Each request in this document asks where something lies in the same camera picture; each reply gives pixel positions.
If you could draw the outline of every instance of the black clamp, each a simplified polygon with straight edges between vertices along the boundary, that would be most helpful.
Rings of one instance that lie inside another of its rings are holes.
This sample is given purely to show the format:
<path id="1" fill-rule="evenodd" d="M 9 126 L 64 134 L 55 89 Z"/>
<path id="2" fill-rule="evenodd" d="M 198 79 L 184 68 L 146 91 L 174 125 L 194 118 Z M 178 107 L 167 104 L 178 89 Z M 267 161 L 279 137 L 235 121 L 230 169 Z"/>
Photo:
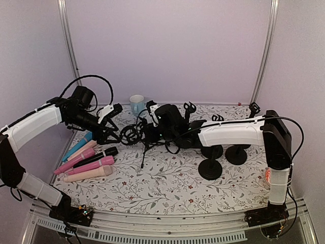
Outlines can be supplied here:
<path id="1" fill-rule="evenodd" d="M 212 121 L 224 121 L 224 118 L 220 114 L 214 114 L 211 118 Z"/>
<path id="2" fill-rule="evenodd" d="M 261 111 L 261 108 L 257 103 L 251 103 L 249 104 L 249 110 L 250 110 L 250 115 L 249 118 L 254 118 L 256 114 L 258 114 Z"/>
<path id="3" fill-rule="evenodd" d="M 189 102 L 189 105 L 187 103 L 184 103 L 184 109 L 185 109 L 185 120 L 186 122 L 189 122 L 189 116 L 191 113 L 194 113 L 197 110 L 197 107 Z"/>

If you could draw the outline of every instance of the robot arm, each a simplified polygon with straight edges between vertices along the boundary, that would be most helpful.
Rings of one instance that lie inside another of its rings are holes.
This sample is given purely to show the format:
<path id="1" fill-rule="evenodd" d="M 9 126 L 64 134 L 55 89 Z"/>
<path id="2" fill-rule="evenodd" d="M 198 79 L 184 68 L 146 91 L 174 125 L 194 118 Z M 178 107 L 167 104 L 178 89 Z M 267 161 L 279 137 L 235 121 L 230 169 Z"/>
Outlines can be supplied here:
<path id="1" fill-rule="evenodd" d="M 273 111 L 266 115 L 233 121 L 195 120 L 183 118 L 175 105 L 157 107 L 151 103 L 149 111 L 158 124 L 159 133 L 166 142 L 175 142 L 180 148 L 208 148 L 225 144 L 253 144 L 264 146 L 266 160 L 271 168 L 270 204 L 285 203 L 291 168 L 291 134 Z"/>
<path id="2" fill-rule="evenodd" d="M 266 116 L 278 116 L 267 111 Z M 271 191 L 269 202 L 273 205 L 285 203 L 288 178 L 291 168 L 291 135 L 282 121 L 263 120 L 265 116 L 225 121 L 219 125 L 214 121 L 202 124 L 199 139 L 202 146 L 224 144 L 252 144 L 264 146 L 267 164 L 271 169 Z"/>
<path id="3" fill-rule="evenodd" d="M 75 209 L 71 207 L 70 197 L 27 173 L 19 164 L 15 153 L 31 139 L 61 122 L 64 122 L 68 129 L 92 131 L 93 140 L 98 144 L 119 142 L 119 137 L 114 133 L 118 128 L 111 118 L 122 111 L 121 105 L 107 105 L 101 110 L 99 117 L 96 117 L 86 110 L 92 97 L 91 90 L 78 86 L 71 97 L 54 98 L 39 110 L 29 113 L 10 127 L 4 127 L 0 132 L 0 178 L 3 183 L 33 198 L 45 201 L 55 209 L 56 213 L 69 219 L 70 222 L 75 221 L 77 224 L 85 225 L 90 224 L 91 218 L 83 220 L 83 214 L 79 214 L 79 217 L 71 216 L 72 212 L 76 214 L 80 211 L 74 211 Z"/>

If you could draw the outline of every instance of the round black base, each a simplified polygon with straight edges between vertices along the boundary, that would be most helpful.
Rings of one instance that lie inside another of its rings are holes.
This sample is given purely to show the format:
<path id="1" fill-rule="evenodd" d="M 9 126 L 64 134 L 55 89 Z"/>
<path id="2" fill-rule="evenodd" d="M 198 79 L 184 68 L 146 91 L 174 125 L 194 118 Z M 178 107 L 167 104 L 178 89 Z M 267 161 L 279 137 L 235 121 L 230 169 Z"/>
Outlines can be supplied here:
<path id="1" fill-rule="evenodd" d="M 199 174 L 207 180 L 218 179 L 222 175 L 222 166 L 216 160 L 211 162 L 211 159 L 204 159 L 199 165 Z"/>
<path id="2" fill-rule="evenodd" d="M 250 145 L 248 144 L 240 144 L 239 146 L 242 147 L 242 149 L 249 149 Z"/>
<path id="3" fill-rule="evenodd" d="M 228 162 L 234 165 L 242 165 L 247 160 L 247 153 L 240 146 L 229 147 L 224 155 Z"/>
<path id="4" fill-rule="evenodd" d="M 216 148 L 217 150 L 217 154 L 215 156 L 216 159 L 220 158 L 223 154 L 223 148 L 221 145 L 217 145 L 217 146 L 204 146 L 201 148 L 201 153 L 203 156 L 205 156 L 206 158 L 211 159 L 212 158 L 212 152 L 213 152 L 213 148 Z"/>

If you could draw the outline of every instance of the pink microphone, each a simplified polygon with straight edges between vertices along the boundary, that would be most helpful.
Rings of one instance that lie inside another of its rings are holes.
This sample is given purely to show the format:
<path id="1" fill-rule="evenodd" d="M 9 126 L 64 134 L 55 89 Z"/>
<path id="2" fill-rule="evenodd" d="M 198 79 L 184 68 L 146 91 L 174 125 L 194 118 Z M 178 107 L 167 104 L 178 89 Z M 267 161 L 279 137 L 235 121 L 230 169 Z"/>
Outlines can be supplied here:
<path id="1" fill-rule="evenodd" d="M 82 152 L 80 155 L 75 158 L 67 161 L 65 164 L 61 165 L 57 170 L 54 171 L 54 174 L 59 175 L 63 172 L 66 172 L 68 169 L 71 169 L 76 163 L 81 160 L 87 159 L 95 155 L 95 150 L 93 148 L 89 148 Z"/>
<path id="2" fill-rule="evenodd" d="M 74 168 L 73 170 L 67 172 L 67 174 L 72 175 L 72 174 L 82 173 L 82 172 L 85 172 L 88 170 L 97 169 L 103 165 L 112 165 L 112 164 L 114 164 L 113 156 L 107 156 L 107 157 L 101 158 L 95 162 L 92 162 L 90 164 L 86 164 L 84 166 Z"/>

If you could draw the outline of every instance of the white plastic bracket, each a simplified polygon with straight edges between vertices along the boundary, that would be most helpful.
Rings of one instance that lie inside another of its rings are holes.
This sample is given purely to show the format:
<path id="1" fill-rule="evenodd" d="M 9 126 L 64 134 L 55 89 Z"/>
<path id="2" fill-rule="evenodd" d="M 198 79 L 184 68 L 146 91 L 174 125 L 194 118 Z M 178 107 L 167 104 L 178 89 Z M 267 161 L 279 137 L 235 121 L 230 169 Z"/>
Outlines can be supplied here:
<path id="1" fill-rule="evenodd" d="M 109 114 L 110 112 L 112 112 L 114 110 L 113 105 L 106 105 L 101 111 L 100 111 L 100 117 L 98 119 L 98 124 L 100 124 L 104 117 Z"/>

